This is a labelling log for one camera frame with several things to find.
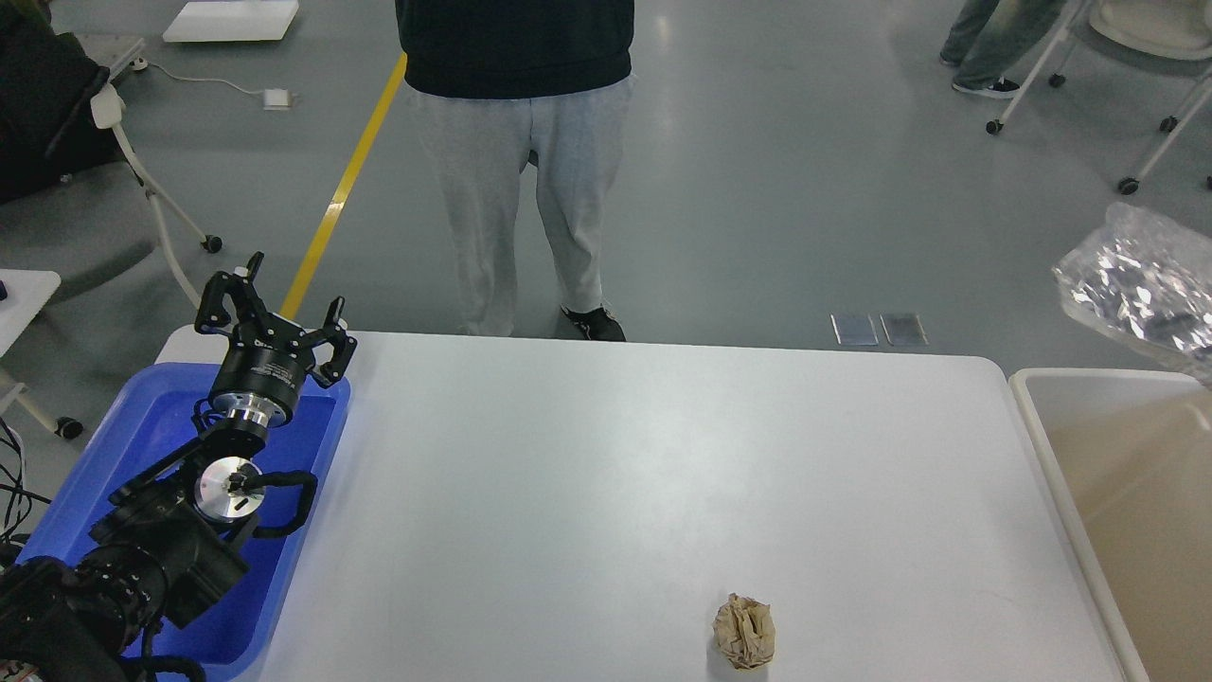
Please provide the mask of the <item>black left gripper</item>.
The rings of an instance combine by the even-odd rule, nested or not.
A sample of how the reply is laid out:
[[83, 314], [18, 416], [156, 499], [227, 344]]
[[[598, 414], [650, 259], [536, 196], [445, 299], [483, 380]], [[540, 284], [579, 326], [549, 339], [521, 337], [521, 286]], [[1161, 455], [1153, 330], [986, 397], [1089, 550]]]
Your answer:
[[[208, 406], [221, 413], [259, 411], [265, 426], [281, 426], [295, 418], [308, 374], [318, 386], [333, 386], [345, 377], [358, 340], [343, 322], [342, 296], [330, 303], [316, 329], [273, 323], [255, 288], [263, 260], [264, 252], [255, 252], [238, 271], [218, 271], [208, 277], [194, 329], [201, 336], [228, 336], [229, 340], [221, 371], [208, 389]], [[316, 361], [318, 346], [330, 346], [322, 363]]]

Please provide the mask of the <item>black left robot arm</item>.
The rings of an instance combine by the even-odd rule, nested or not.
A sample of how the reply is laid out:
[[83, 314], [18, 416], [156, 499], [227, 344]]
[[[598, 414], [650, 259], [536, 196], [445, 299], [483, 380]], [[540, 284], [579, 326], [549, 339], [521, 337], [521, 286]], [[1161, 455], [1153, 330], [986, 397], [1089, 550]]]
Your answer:
[[342, 297], [316, 329], [270, 314], [255, 288], [261, 260], [202, 290], [194, 327], [228, 350], [194, 407], [195, 437], [112, 492], [78, 564], [38, 556], [4, 571], [5, 681], [206, 680], [191, 657], [155, 654], [162, 625], [190, 625], [238, 586], [242, 544], [288, 538], [311, 517], [318, 474], [265, 472], [255, 455], [295, 418], [308, 380], [345, 380], [358, 340]]

